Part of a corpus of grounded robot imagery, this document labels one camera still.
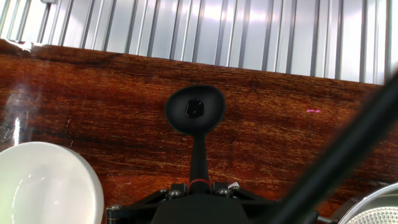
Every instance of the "wooden table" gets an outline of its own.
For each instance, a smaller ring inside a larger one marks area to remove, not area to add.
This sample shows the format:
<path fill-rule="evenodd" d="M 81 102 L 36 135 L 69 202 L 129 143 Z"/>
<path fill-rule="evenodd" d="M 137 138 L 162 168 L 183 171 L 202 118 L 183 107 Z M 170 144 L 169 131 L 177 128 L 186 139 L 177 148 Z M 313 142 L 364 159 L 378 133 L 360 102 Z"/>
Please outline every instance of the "wooden table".
<path fill-rule="evenodd" d="M 65 47 L 22 50 L 0 40 L 0 151 L 27 141 L 69 147 L 93 166 L 106 206 L 133 203 L 188 182 L 193 141 L 169 126 L 164 106 L 197 83 L 226 98 L 224 120 L 206 138 L 211 181 L 238 181 L 271 200 L 379 88 Z M 352 196 L 396 182 L 397 145 L 395 129 L 320 213 L 330 216 Z"/>

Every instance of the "metal wall panel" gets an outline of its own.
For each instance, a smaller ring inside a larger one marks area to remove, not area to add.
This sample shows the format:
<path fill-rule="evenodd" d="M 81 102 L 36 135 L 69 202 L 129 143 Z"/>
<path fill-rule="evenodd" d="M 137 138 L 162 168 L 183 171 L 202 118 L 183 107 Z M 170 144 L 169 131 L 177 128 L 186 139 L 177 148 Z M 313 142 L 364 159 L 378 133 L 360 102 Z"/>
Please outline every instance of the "metal wall panel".
<path fill-rule="evenodd" d="M 320 0 L 318 9 L 317 51 L 315 54 L 315 77 L 325 77 L 326 46 L 328 40 L 329 0 Z"/>
<path fill-rule="evenodd" d="M 392 1 L 391 11 L 391 73 L 398 69 L 398 1 Z"/>
<path fill-rule="evenodd" d="M 158 0 L 148 56 L 170 58 L 178 0 Z"/>
<path fill-rule="evenodd" d="M 276 72 L 290 73 L 296 2 L 297 0 L 285 0 L 282 6 Z"/>
<path fill-rule="evenodd" d="M 266 69 L 269 72 L 276 72 L 276 62 L 279 49 L 280 21 L 282 19 L 283 1 L 274 1 L 272 8 L 271 33 L 269 36 L 269 48 Z"/>
<path fill-rule="evenodd" d="M 316 50 L 313 49 L 313 42 L 316 41 L 313 38 L 315 14 L 318 17 L 316 2 L 317 0 L 297 1 L 292 49 L 293 74 L 309 76 L 311 72 L 312 51 Z"/>
<path fill-rule="evenodd" d="M 267 30 L 267 15 L 271 0 L 251 0 L 246 41 L 242 46 L 243 68 L 261 70 Z"/>
<path fill-rule="evenodd" d="M 193 51 L 193 62 L 214 65 L 223 0 L 202 0 L 201 16 Z"/>
<path fill-rule="evenodd" d="M 200 8 L 205 0 L 192 0 L 191 13 L 188 22 L 187 38 L 183 52 L 183 61 L 192 62 L 193 49 L 197 37 Z"/>
<path fill-rule="evenodd" d="M 362 0 L 343 1 L 340 78 L 359 81 L 361 58 Z"/>
<path fill-rule="evenodd" d="M 109 52 L 124 53 L 129 33 L 130 18 L 133 12 L 134 1 L 115 0 L 114 16 L 111 22 L 108 46 Z"/>
<path fill-rule="evenodd" d="M 341 27 L 341 6 L 342 0 L 329 0 L 325 78 L 336 78 L 337 50 L 340 46 L 338 31 Z"/>
<path fill-rule="evenodd" d="M 76 0 L 73 2 L 65 41 L 63 43 L 64 46 L 81 47 L 91 2 L 92 0 Z"/>
<path fill-rule="evenodd" d="M 7 2 L 6 11 L 3 11 L 2 14 L 2 21 L 0 26 L 0 38 L 6 39 L 9 30 L 12 28 L 13 18 L 15 18 L 16 12 L 18 10 L 18 0 L 9 1 Z"/>
<path fill-rule="evenodd" d="M 138 55 L 147 56 L 150 37 L 152 35 L 152 25 L 154 24 L 155 10 L 157 0 L 148 0 L 147 9 L 144 17 L 144 26 L 142 27 L 142 37 L 139 42 Z"/>
<path fill-rule="evenodd" d="M 0 37 L 383 84 L 395 0 L 0 0 Z"/>
<path fill-rule="evenodd" d="M 221 27 L 218 36 L 215 65 L 228 66 L 231 55 L 232 38 L 236 16 L 237 0 L 224 0 Z"/>
<path fill-rule="evenodd" d="M 241 54 L 242 41 L 246 41 L 243 38 L 244 27 L 248 23 L 250 13 L 250 1 L 251 0 L 238 0 L 235 25 L 233 29 L 233 38 L 231 44 L 231 56 L 229 58 L 230 67 L 239 67 L 239 60 L 243 61 L 243 54 Z"/>

